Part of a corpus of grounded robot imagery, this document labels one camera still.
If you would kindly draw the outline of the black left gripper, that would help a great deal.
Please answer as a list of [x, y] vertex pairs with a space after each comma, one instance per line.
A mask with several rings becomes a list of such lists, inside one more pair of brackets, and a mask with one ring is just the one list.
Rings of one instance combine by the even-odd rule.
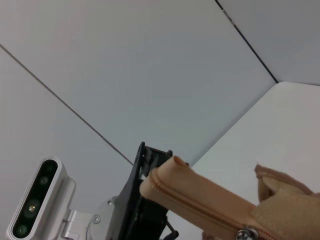
[[161, 240], [166, 227], [170, 229], [163, 240], [176, 240], [179, 232], [169, 223], [168, 210], [158, 203], [141, 198], [139, 187], [141, 177], [147, 177], [154, 168], [160, 167], [173, 156], [173, 151], [167, 152], [148, 147], [141, 142], [126, 184], [114, 203], [114, 210], [107, 230], [107, 240], [127, 240], [135, 222], [138, 211], [136, 239]]

